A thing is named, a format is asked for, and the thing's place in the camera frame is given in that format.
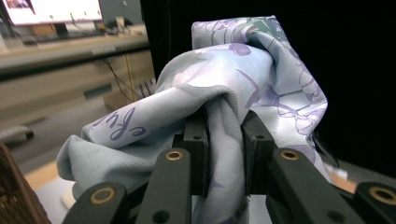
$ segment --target computer monitor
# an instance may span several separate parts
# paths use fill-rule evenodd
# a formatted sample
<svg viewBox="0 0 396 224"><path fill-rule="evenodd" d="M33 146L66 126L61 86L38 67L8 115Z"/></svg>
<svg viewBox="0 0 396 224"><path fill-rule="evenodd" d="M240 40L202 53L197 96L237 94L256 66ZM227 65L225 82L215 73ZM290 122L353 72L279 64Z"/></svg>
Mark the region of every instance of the computer monitor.
<svg viewBox="0 0 396 224"><path fill-rule="evenodd" d="M12 25L54 24L57 33L65 23L102 21L99 0L2 0Z"/></svg>

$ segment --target cloth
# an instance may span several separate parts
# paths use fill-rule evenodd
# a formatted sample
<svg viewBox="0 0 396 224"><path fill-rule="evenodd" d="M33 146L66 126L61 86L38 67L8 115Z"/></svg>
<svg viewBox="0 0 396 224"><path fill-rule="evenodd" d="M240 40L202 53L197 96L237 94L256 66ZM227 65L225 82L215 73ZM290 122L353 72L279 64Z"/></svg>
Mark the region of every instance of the cloth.
<svg viewBox="0 0 396 224"><path fill-rule="evenodd" d="M76 181L76 198L103 181L128 188L149 175L158 154L182 132L184 118L201 106L208 114L211 180L207 197L196 200L193 223L248 223L240 125L249 109L279 147L300 150L328 178L310 139L327 100L276 17L198 21L191 32L193 50L165 66L153 95L65 142L58 171Z"/></svg>

